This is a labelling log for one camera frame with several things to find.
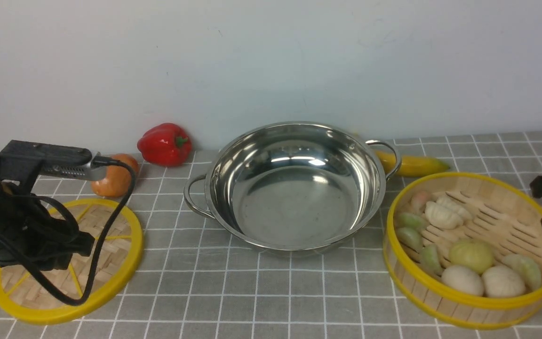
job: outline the fake fruit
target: fake fruit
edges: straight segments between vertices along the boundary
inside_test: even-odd
[[[137,161],[132,156],[129,156],[129,154],[116,154],[111,158],[126,163],[133,168],[136,174],[139,171]],[[97,182],[92,182],[91,189],[93,193],[100,197],[118,198],[127,193],[130,184],[131,174],[129,174],[127,169],[120,166],[108,166],[106,177]]]
[[[174,167],[187,160],[191,139],[175,124],[160,124],[147,131],[137,142],[143,158],[155,165]]]

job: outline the black cable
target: black cable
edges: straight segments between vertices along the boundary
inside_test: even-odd
[[[93,250],[93,259],[91,260],[87,283],[85,284],[85,290],[83,291],[81,298],[73,299],[64,294],[64,292],[60,291],[60,289],[54,286],[54,284],[49,281],[47,277],[45,277],[45,275],[39,270],[39,268],[35,264],[33,264],[26,255],[20,253],[20,251],[18,251],[16,247],[7,240],[6,237],[0,234],[0,244],[5,249],[7,249],[9,253],[11,253],[11,255],[13,255],[22,266],[24,266],[24,268],[26,268],[28,273],[30,273],[35,278],[35,280],[39,284],[41,284],[41,286],[45,288],[45,290],[47,290],[47,292],[49,292],[49,294],[51,294],[54,298],[58,299],[60,302],[71,306],[82,305],[89,298],[93,289],[93,282],[95,280],[95,274],[97,270],[97,262],[99,261],[99,255],[102,251],[102,247],[104,246],[106,235],[108,234],[110,227],[112,227],[112,223],[114,223],[116,217],[118,216],[118,214],[120,214],[122,208],[125,206],[125,204],[127,204],[127,201],[129,200],[129,197],[131,197],[131,194],[133,193],[133,189],[135,188],[135,184],[137,182],[137,174],[135,173],[135,171],[133,171],[133,168],[131,168],[129,165],[122,161],[117,161],[106,157],[95,157],[92,161],[92,164],[99,166],[124,167],[127,169],[127,171],[129,171],[129,174],[131,174],[131,183],[129,184],[129,190],[127,190],[127,193],[120,200],[118,206],[116,206],[114,211],[112,211],[112,214],[110,215],[108,221],[106,221],[106,224],[102,229],[102,233],[99,234],[99,238],[97,239],[97,242],[95,244],[95,249]]]

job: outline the yellow steamer rim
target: yellow steamer rim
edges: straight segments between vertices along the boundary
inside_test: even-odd
[[[439,178],[482,180],[514,193],[542,215],[542,207],[518,189],[486,176],[445,172],[420,178],[400,192],[390,206],[383,240],[383,257],[396,286],[415,305],[432,317],[463,328],[496,330],[527,320],[542,307],[542,287],[528,294],[506,299],[476,297],[454,290],[426,274],[406,253],[396,238],[394,214],[408,192]]]
[[[74,215],[81,230],[99,236],[118,202],[93,198],[64,204]],[[0,307],[22,322],[47,325],[69,322],[89,314],[110,301],[133,276],[143,252],[141,225],[129,208],[124,207],[106,236],[97,264],[93,292],[78,307],[62,304],[43,289],[22,266],[0,267]],[[84,290],[91,257],[73,255],[68,270],[45,272],[48,279],[73,298]]]

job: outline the white dumpling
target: white dumpling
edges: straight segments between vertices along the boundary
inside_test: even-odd
[[[436,202],[427,202],[426,218],[432,225],[443,230],[451,230],[463,225],[460,215]]]
[[[440,206],[444,206],[448,208],[449,210],[452,210],[453,212],[457,213],[462,219],[464,220],[472,220],[474,217],[471,215],[471,213],[465,209],[465,207],[461,206],[457,202],[454,202],[451,198],[449,198],[447,195],[442,195],[441,197],[436,200],[436,203]]]

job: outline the fake vegetable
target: fake vegetable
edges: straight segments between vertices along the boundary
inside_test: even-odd
[[[179,166],[191,152],[191,139],[178,125],[160,124],[139,139],[137,149],[150,163],[166,167]]]
[[[524,255],[510,254],[502,262],[516,271],[531,290],[536,291],[542,286],[541,269],[535,260]]]
[[[408,227],[401,227],[396,229],[396,238],[405,244],[407,247],[413,249],[417,253],[422,251],[422,236],[414,229],[409,229]]]
[[[435,244],[430,244],[420,252],[420,264],[422,269],[429,274],[443,274],[443,267],[438,260],[438,248]]]
[[[453,265],[447,267],[443,272],[441,281],[443,284],[459,292],[478,297],[484,294],[484,285],[482,284],[480,275],[466,266]]]
[[[513,298],[526,291],[522,278],[507,266],[494,266],[482,274],[484,290],[491,298]]]
[[[451,230],[463,225],[463,219],[457,213],[436,202],[427,202],[426,217],[432,225],[443,230]]]
[[[415,213],[422,214],[426,207],[426,202],[432,200],[432,195],[428,191],[419,191],[411,197],[411,208]]]
[[[452,210],[453,212],[457,213],[462,219],[464,220],[472,220],[474,217],[471,215],[471,213],[465,209],[465,207],[461,206],[457,202],[454,202],[451,198],[449,198],[447,195],[443,195],[436,200],[436,203],[440,206],[446,207],[449,210]]]
[[[398,216],[398,227],[409,227],[421,232],[428,227],[428,221],[417,214],[402,212]]]
[[[129,154],[116,154],[111,158],[120,160],[131,166],[135,173],[139,171],[137,161],[132,156],[129,156]],[[131,184],[131,174],[129,174],[127,169],[119,166],[108,166],[106,177],[97,182],[91,182],[91,189],[93,193],[100,197],[117,198],[127,193],[129,184]]]
[[[449,250],[449,260],[454,265],[466,266],[478,274],[482,274],[493,266],[494,256],[490,245],[476,239],[456,241]]]

